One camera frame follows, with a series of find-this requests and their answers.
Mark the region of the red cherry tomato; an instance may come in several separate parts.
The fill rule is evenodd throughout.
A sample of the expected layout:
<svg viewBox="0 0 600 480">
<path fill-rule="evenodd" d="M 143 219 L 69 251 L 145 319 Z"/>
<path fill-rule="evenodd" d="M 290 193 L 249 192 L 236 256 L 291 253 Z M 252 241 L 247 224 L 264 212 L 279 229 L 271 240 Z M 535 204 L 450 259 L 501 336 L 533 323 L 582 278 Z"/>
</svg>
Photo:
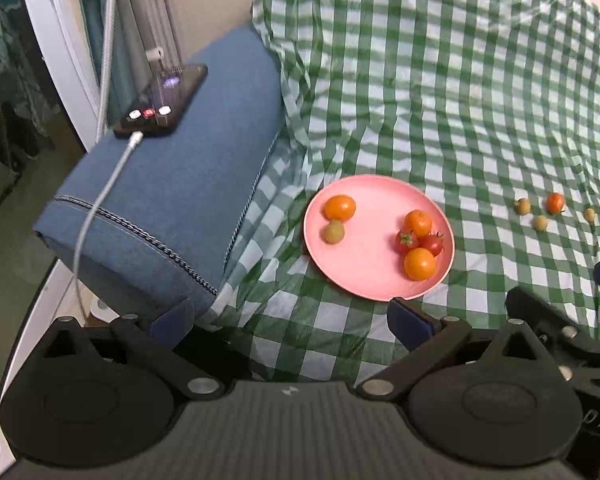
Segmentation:
<svg viewBox="0 0 600 480">
<path fill-rule="evenodd" d="M 394 248 L 401 255 L 406 255 L 415 248 L 419 248 L 419 239 L 412 232 L 399 231 L 394 238 Z"/>
<path fill-rule="evenodd" d="M 431 233 L 423 236 L 419 240 L 419 247 L 424 248 L 430 252 L 431 255 L 437 257 L 442 253 L 443 250 L 444 236 L 442 233 Z"/>
</svg>

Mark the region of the small orange tomato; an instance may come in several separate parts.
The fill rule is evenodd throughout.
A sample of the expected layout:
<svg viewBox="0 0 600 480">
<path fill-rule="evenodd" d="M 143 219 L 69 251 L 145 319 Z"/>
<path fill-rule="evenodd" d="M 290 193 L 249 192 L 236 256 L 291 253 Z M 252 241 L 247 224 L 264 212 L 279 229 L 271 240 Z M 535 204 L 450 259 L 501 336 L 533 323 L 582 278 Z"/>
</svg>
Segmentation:
<svg viewBox="0 0 600 480">
<path fill-rule="evenodd" d="M 403 220 L 402 231 L 416 238 L 423 238 L 431 233 L 432 220 L 426 211 L 414 209 Z"/>
</svg>

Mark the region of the large orange mandarin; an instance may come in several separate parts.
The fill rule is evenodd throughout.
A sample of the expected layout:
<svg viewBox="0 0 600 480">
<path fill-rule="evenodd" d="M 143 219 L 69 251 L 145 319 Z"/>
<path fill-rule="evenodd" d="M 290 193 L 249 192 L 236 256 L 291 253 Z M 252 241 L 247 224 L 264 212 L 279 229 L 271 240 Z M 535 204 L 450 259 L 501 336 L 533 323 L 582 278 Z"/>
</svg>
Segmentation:
<svg viewBox="0 0 600 480">
<path fill-rule="evenodd" d="M 329 221 L 349 221 L 356 213 L 355 200 L 347 195 L 334 195 L 323 206 L 323 214 Z"/>
</svg>

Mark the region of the pink round plate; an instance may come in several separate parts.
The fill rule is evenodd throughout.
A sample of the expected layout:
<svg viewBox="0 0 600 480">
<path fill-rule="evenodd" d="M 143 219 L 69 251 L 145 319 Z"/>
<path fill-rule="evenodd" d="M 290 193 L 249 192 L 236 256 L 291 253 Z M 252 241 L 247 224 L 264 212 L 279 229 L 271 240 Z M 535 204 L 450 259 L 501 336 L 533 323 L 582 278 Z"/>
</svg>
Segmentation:
<svg viewBox="0 0 600 480">
<path fill-rule="evenodd" d="M 337 195 L 356 203 L 344 224 L 343 240 L 328 244 L 322 229 L 328 225 L 323 208 Z M 409 212 L 429 214 L 432 232 L 442 235 L 436 272 L 425 281 L 413 281 L 403 269 L 403 256 L 394 248 L 394 236 Z M 309 202 L 302 232 L 306 250 L 326 278 L 353 295 L 387 302 L 393 297 L 415 299 L 434 290 L 448 276 L 455 258 L 454 233 L 441 208 L 421 190 L 406 182 L 376 174 L 359 174 L 326 185 Z"/>
</svg>

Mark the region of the small yellow-green fruit far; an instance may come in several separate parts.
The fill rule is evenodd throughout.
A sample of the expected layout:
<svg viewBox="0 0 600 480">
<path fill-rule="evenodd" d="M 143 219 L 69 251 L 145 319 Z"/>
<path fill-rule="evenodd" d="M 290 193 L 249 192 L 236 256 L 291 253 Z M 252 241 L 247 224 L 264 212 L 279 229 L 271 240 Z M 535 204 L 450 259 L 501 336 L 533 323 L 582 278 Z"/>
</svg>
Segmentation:
<svg viewBox="0 0 600 480">
<path fill-rule="evenodd" d="M 596 220 L 596 211 L 593 208 L 586 208 L 584 216 L 588 223 L 593 224 Z"/>
</svg>

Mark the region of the orange tomato with stem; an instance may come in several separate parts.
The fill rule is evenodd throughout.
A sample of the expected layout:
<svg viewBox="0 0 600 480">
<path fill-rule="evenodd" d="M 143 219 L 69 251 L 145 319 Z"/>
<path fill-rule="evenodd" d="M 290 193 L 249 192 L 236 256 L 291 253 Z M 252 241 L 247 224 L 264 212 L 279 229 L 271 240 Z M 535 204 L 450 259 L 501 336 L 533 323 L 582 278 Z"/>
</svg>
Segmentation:
<svg viewBox="0 0 600 480">
<path fill-rule="evenodd" d="M 565 209 L 566 199 L 562 193 L 551 192 L 545 201 L 545 209 L 551 216 L 561 214 Z"/>
</svg>

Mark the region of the black smartphone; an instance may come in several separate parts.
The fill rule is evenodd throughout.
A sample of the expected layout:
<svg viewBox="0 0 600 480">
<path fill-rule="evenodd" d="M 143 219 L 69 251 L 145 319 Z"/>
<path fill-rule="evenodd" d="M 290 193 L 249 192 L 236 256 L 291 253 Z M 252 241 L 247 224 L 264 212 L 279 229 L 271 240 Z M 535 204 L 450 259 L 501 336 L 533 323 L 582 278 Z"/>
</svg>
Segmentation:
<svg viewBox="0 0 600 480">
<path fill-rule="evenodd" d="M 112 132 L 119 139 L 129 139 L 136 132 L 168 136 L 207 75 L 208 66 L 198 63 L 163 70 L 138 94 Z"/>
</svg>

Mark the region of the green white checkered cloth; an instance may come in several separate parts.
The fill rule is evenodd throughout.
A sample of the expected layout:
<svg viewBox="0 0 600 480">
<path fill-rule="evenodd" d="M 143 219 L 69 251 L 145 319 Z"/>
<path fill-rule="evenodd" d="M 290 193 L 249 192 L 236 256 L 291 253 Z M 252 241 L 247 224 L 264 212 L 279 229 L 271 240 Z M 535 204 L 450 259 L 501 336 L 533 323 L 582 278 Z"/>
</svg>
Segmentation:
<svg viewBox="0 0 600 480">
<path fill-rule="evenodd" d="M 449 218 L 455 260 L 426 312 L 495 328 L 527 285 L 600 339 L 600 8 L 252 0 L 252 22 L 282 71 L 285 123 L 210 320 L 258 376 L 359 382 L 403 356 L 385 306 L 327 281 L 303 244 L 310 199 L 352 174 L 414 185 Z"/>
</svg>

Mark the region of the grey curtain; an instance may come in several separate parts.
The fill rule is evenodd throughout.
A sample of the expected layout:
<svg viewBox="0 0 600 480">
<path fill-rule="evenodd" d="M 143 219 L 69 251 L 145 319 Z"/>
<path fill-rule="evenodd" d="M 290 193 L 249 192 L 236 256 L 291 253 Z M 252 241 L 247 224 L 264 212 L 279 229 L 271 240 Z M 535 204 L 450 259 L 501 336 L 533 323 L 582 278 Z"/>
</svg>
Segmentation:
<svg viewBox="0 0 600 480">
<path fill-rule="evenodd" d="M 92 65 L 102 71 L 106 0 L 81 0 Z M 107 124 L 121 118 L 152 75 L 182 64 L 168 0 L 117 0 Z"/>
</svg>

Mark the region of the white door frame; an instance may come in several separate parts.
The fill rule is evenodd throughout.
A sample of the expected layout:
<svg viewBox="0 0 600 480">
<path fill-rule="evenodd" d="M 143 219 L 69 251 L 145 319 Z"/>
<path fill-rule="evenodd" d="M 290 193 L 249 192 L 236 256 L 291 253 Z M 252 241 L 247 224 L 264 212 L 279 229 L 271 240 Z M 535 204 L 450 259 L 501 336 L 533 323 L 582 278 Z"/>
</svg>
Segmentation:
<svg viewBox="0 0 600 480">
<path fill-rule="evenodd" d="M 61 104 L 86 150 L 95 144 L 98 84 L 80 0 L 24 0 Z"/>
</svg>

